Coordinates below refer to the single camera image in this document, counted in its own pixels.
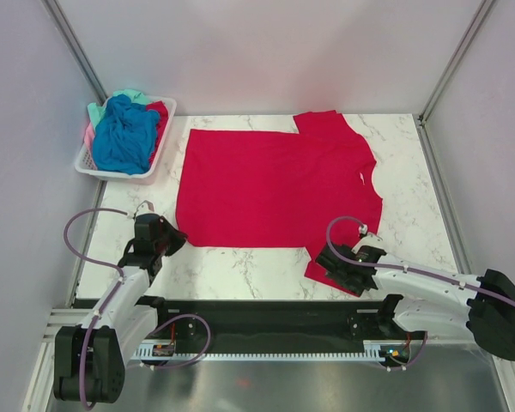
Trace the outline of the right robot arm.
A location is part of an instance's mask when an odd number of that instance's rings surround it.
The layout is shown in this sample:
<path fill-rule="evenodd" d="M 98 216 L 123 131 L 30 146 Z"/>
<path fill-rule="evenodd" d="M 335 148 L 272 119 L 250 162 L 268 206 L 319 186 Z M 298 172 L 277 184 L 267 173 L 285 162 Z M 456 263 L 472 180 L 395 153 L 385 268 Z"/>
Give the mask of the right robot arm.
<path fill-rule="evenodd" d="M 355 296 L 376 290 L 387 308 L 378 332 L 396 337 L 424 331 L 473 338 L 483 350 L 515 361 L 515 284 L 498 270 L 465 275 L 411 265 L 375 245 L 325 245 L 315 259 L 326 277 Z"/>

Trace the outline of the white plastic laundry basket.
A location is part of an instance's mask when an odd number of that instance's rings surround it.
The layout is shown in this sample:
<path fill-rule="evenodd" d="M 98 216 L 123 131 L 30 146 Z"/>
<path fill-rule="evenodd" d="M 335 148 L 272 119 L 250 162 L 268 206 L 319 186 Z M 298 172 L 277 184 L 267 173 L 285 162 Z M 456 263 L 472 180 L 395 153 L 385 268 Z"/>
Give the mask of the white plastic laundry basket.
<path fill-rule="evenodd" d="M 177 102 L 172 98 L 167 97 L 158 97 L 158 96 L 148 96 L 151 99 L 151 102 L 162 100 L 169 110 L 169 120 L 167 122 L 167 126 L 164 130 L 164 133 L 160 139 L 156 140 L 154 153 L 151 154 L 150 158 L 150 169 L 148 172 L 144 174 L 134 174 L 128 175 L 125 173 L 113 173 L 113 172 L 105 172 L 99 170 L 93 160 L 92 151 L 89 152 L 87 148 L 84 146 L 84 142 L 82 143 L 82 148 L 79 155 L 76 158 L 75 169 L 79 173 L 88 174 L 96 177 L 100 180 L 105 181 L 129 181 L 133 184 L 139 185 L 150 185 L 155 181 L 156 174 L 155 169 L 158 167 L 163 151 L 167 146 L 168 141 L 168 132 L 171 129 L 173 124 L 174 113 L 177 109 Z"/>

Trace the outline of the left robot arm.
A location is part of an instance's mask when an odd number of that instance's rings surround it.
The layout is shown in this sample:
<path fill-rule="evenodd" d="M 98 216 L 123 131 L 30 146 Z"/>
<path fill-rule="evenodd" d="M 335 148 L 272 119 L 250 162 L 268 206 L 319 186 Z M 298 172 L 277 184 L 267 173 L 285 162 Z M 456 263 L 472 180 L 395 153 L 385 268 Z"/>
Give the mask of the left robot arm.
<path fill-rule="evenodd" d="M 56 399 L 79 402 L 86 411 L 118 400 L 133 353 L 147 335 L 162 337 L 171 328 L 167 312 L 139 301 L 161 271 L 163 258 L 179 251 L 186 240 L 161 215 L 135 217 L 134 236 L 122 257 L 105 264 L 116 271 L 116 279 L 88 315 L 55 335 Z"/>

